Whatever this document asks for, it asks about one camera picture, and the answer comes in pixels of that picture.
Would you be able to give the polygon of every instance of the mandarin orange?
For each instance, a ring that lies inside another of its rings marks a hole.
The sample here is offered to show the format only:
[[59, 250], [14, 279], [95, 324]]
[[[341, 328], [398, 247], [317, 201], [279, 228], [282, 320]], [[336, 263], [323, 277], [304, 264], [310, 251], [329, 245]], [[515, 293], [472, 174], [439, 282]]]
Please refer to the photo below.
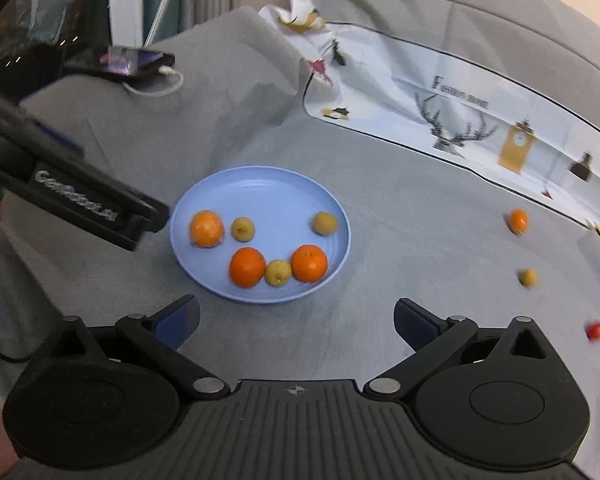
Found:
[[235, 251], [229, 263], [229, 277], [242, 288], [256, 285], [264, 276], [267, 263], [264, 256], [253, 247], [243, 247]]
[[291, 272], [299, 282], [317, 282], [326, 274], [327, 267], [327, 255], [315, 245], [300, 246], [291, 256]]
[[189, 224], [189, 238], [197, 247], [211, 248], [224, 238], [224, 225], [214, 211], [198, 211]]
[[509, 229], [517, 235], [526, 232], [529, 227], [529, 218], [522, 209], [514, 209], [509, 215]]

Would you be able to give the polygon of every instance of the crosshair logo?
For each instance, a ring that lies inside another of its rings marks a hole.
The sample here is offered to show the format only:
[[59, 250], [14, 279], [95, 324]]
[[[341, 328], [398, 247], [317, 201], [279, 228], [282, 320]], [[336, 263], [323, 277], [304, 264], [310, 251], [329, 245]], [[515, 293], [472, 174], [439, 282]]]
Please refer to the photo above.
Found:
[[299, 386], [298, 384], [294, 384], [291, 388], [289, 388], [287, 390], [287, 392], [290, 393], [291, 395], [293, 395], [294, 397], [304, 394], [305, 391], [306, 391], [306, 389], [303, 388], [302, 386]]

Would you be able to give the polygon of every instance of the plastic plate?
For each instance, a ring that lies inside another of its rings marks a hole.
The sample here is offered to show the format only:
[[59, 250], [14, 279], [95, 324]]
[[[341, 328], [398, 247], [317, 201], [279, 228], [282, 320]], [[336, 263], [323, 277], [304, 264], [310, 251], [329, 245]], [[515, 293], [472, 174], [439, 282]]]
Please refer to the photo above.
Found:
[[[194, 247], [189, 241], [191, 217], [203, 209], [215, 211], [224, 223], [224, 241], [211, 249]], [[330, 237], [311, 231], [318, 211], [338, 219], [338, 230]], [[256, 227], [250, 242], [240, 243], [231, 236], [231, 224], [238, 216], [247, 216]], [[339, 272], [351, 244], [349, 219], [329, 191], [304, 175], [269, 166], [232, 168], [201, 180], [176, 205], [170, 229], [173, 252], [189, 276], [219, 296], [245, 303], [281, 303], [312, 293]], [[254, 247], [269, 263], [288, 261], [304, 244], [316, 245], [327, 255], [329, 268], [319, 282], [291, 278], [274, 288], [262, 279], [252, 288], [240, 288], [229, 279], [229, 261], [241, 247]]]

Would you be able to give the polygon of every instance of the gray tablecloth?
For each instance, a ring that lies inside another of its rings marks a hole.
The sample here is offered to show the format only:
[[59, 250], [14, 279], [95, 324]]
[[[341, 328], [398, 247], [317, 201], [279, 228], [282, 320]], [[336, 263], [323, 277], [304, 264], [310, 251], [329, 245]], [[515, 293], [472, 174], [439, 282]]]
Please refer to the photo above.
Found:
[[[4, 232], [59, 310], [109, 324], [193, 292], [202, 323], [182, 352], [231, 383], [363, 383], [411, 353], [392, 327], [401, 297], [482, 326], [527, 314], [589, 401], [592, 423], [576, 462], [600, 478], [600, 344], [590, 344], [583, 328], [600, 319], [595, 234], [467, 170], [309, 118], [304, 61], [253, 11], [232, 12], [159, 47], [176, 53], [185, 76], [176, 110], [149, 111], [122, 86], [83, 76], [59, 81], [25, 106], [82, 143], [92, 163], [171, 206], [204, 176], [233, 166], [281, 166], [314, 178], [347, 211], [349, 261], [302, 300], [232, 303], [180, 269], [168, 229], [128, 253], [13, 199]], [[531, 218], [520, 238], [503, 220], [517, 207]], [[532, 290], [516, 279], [523, 267], [540, 275]]]

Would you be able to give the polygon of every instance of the cherry tomato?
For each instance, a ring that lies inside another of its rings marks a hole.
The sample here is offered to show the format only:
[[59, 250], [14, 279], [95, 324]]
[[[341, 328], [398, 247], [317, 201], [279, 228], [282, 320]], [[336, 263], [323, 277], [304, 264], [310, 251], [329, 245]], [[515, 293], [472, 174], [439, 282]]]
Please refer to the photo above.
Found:
[[596, 321], [595, 323], [588, 324], [585, 332], [589, 341], [600, 339], [600, 322]]

